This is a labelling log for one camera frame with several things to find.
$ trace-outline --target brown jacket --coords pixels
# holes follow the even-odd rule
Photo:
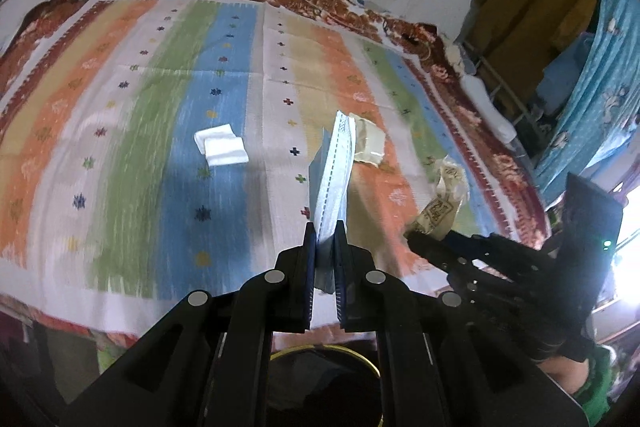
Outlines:
[[[473,0],[478,15],[467,41],[489,61],[520,100],[527,102],[543,69],[585,29],[597,0]],[[484,68],[489,88],[496,82]],[[513,103],[501,96],[510,116]]]

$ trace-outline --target gold rim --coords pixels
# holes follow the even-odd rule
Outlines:
[[[341,351],[347,355],[352,356],[354,359],[358,359],[361,362],[364,362],[365,365],[367,365],[367,367],[369,367],[370,370],[372,370],[372,372],[376,375],[376,377],[380,379],[380,371],[375,366],[375,364],[373,364],[373,362],[371,362],[367,357],[364,357],[357,351],[354,351],[353,349],[349,349],[348,347],[337,346],[334,344],[304,344],[303,346],[287,347],[287,349],[283,349],[281,351],[278,351],[277,353],[273,353],[270,356],[269,360],[270,361],[276,360],[276,359],[279,359],[280,357],[284,357],[285,355],[288,355],[289,353],[304,351],[305,349],[327,349],[328,351]],[[378,423],[378,427],[383,427],[383,425],[384,425],[384,417],[381,417],[380,423]]]

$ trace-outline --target blue face mask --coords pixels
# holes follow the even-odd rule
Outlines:
[[[347,187],[355,152],[353,118],[338,111],[334,131],[322,130],[322,145],[309,165],[309,202],[316,229],[316,288],[334,293],[331,247],[335,224],[347,223]]]

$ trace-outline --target white cloth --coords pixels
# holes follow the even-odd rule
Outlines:
[[[200,154],[204,154],[207,159],[209,167],[249,161],[242,138],[234,134],[228,123],[197,131],[193,139]]]
[[[464,74],[460,78],[460,86],[476,106],[476,110],[498,140],[507,144],[517,136],[511,122],[503,117],[494,107],[494,104],[491,103],[491,99],[489,99],[489,95],[484,89],[484,83],[480,78]]]

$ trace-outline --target bright window light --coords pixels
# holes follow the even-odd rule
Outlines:
[[[640,304],[640,190],[629,195],[618,236],[618,249],[613,257],[613,276],[618,297],[630,303]]]

